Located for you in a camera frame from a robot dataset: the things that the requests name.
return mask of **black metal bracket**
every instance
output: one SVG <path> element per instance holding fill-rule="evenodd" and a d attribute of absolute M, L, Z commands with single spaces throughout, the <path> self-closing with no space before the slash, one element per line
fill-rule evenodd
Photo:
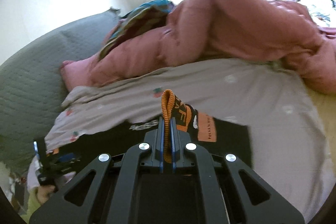
<path fill-rule="evenodd" d="M 92 161 L 33 213 L 30 223 L 142 224 L 138 222 L 142 213 L 141 176 L 163 177 L 173 173 L 193 176 L 197 181 L 196 223 L 304 224 L 301 213 L 235 155 L 212 155 L 191 143 L 187 132 L 177 130 L 174 118 L 170 121 L 170 133 L 171 165 L 163 162 L 161 118 L 158 129 L 147 132 L 143 143 L 132 146 L 123 155 L 101 154 Z M 75 202 L 71 195 L 84 189 L 83 181 L 88 182 L 88 189 Z"/>

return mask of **gray quilted blanket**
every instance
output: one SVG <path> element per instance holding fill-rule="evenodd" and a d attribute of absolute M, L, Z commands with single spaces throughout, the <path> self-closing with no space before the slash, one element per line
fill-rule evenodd
<path fill-rule="evenodd" d="M 45 136 L 68 92 L 58 68 L 64 60 L 88 58 L 117 24 L 112 10 L 59 27 L 0 66 L 0 160 L 12 171 L 27 170 L 33 138 Z"/>

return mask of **silver screw head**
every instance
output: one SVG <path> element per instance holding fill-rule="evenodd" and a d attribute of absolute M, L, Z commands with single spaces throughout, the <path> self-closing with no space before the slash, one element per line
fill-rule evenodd
<path fill-rule="evenodd" d="M 237 157 L 233 154 L 227 154 L 225 158 L 227 161 L 235 161 L 237 159 Z"/>
<path fill-rule="evenodd" d="M 98 160 L 100 161 L 107 161 L 109 160 L 110 156 L 108 154 L 100 154 Z"/>
<path fill-rule="evenodd" d="M 196 145 L 194 143 L 187 143 L 185 145 L 185 148 L 188 150 L 195 150 L 196 149 Z"/>
<path fill-rule="evenodd" d="M 149 148 L 149 144 L 148 143 L 141 143 L 141 144 L 139 144 L 139 148 L 141 150 L 147 150 Z"/>

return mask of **black device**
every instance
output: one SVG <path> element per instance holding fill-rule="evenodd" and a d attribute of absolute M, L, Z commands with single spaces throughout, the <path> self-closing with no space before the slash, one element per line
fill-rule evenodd
<path fill-rule="evenodd" d="M 34 224 L 304 224 L 301 213 L 233 154 L 210 154 L 170 121 L 123 155 L 103 153 L 31 216 Z"/>
<path fill-rule="evenodd" d="M 34 139 L 34 150 L 40 167 L 36 171 L 36 177 L 40 185 L 54 185 L 58 190 L 56 180 L 70 172 L 75 172 L 76 164 L 80 162 L 80 156 L 75 153 L 66 155 L 54 155 L 46 153 L 44 138 Z"/>

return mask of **colorful fabric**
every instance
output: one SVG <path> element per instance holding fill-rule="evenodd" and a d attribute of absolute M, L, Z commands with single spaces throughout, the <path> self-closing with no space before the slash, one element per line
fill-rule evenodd
<path fill-rule="evenodd" d="M 128 13 L 107 37 L 105 46 L 100 51 L 99 60 L 120 43 L 166 25 L 166 17 L 173 8 L 174 4 L 169 0 L 153 0 Z"/>
<path fill-rule="evenodd" d="M 90 72 L 94 86 L 226 54 L 248 61 L 281 59 L 312 89 L 336 93 L 336 39 L 294 1 L 184 0 L 167 24 L 123 42 Z"/>

